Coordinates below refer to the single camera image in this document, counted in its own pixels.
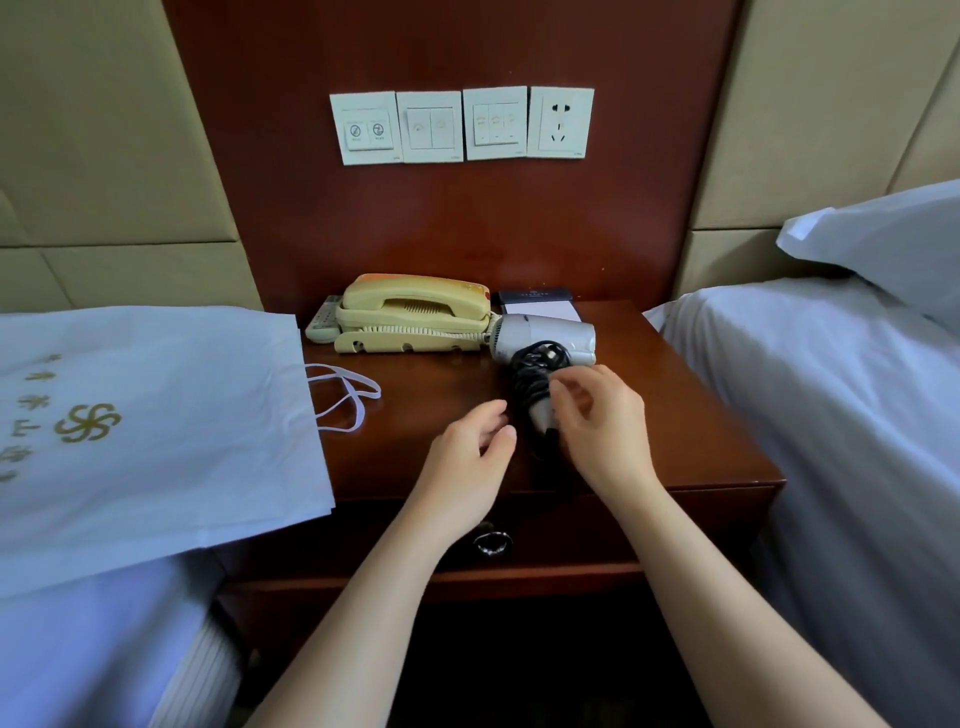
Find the light switch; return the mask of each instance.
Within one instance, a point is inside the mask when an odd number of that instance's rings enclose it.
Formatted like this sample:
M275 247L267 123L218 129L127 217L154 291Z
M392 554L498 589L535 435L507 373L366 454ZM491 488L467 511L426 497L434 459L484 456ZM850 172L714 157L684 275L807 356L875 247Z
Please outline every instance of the light switch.
M396 110L404 162L464 160L460 91L398 91Z
M503 138L509 144L520 141L525 124L520 121L520 104L501 104L503 107Z
M407 126L411 149L433 148L430 135L430 109L408 109Z
M430 131L434 149L453 149L453 109L431 109Z
M490 106L487 104L473 107L473 143L490 144Z
M344 137L347 148L353 151L370 149L370 135L367 131L367 122L361 119L348 121L344 127Z
M467 113L467 159L526 157L525 85L465 88L464 111Z
M503 144L503 108L506 104L490 104L490 143Z
M392 91L331 93L330 108L344 165L403 162Z
M367 131L370 133L370 147L368 149L393 149L394 137L390 134L390 117L382 117L367 122Z

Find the beige padded wall panel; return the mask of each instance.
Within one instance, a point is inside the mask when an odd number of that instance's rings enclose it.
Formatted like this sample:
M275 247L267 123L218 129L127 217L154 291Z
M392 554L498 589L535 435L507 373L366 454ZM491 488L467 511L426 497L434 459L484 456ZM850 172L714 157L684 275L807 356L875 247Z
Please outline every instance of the beige padded wall panel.
M836 275L842 269L790 257L777 247L780 230L692 231L674 298L714 285Z
M20 225L10 198L0 189L0 248L19 248L29 244L27 232Z
M957 0L750 3L692 227L884 194L958 37Z
M237 239L160 0L0 3L0 160L34 245Z
M263 310L236 243L46 248L78 308L101 305L238 305Z
M891 192L960 178L960 53L944 78L900 161Z
M0 250L0 313L62 311L70 307L40 251Z

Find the hand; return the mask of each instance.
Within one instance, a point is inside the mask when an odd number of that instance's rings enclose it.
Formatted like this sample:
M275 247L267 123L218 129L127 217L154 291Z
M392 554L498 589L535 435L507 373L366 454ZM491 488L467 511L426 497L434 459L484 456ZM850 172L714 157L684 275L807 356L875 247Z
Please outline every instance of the hand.
M608 507L660 482L650 457L643 399L602 364L550 377L561 438L580 475Z
M435 529L444 548L468 534L493 506L516 447L506 408L504 400L479 404L430 446L404 510Z

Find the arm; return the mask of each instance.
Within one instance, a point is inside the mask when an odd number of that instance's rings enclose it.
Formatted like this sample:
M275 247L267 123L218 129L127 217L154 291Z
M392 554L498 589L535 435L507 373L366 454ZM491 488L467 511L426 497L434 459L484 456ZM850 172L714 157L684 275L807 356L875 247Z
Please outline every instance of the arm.
M434 440L399 515L257 708L251 728L386 725L430 574L490 511L514 453L505 408L503 400L481 404Z
M664 490L640 395L604 366L556 372L550 394L570 457L630 539L714 725L886 725Z

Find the wall switch panel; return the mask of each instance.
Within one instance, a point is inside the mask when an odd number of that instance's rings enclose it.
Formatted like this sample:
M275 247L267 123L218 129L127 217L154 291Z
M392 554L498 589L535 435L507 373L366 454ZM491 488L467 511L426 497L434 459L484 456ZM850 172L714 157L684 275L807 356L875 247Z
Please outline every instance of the wall switch panel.
M399 91L403 161L463 161L463 105L460 91Z
M344 165L403 161L392 91L331 93L330 106Z
M592 109L592 88L533 86L527 157L584 158Z
M467 159L527 155L527 87L465 88Z

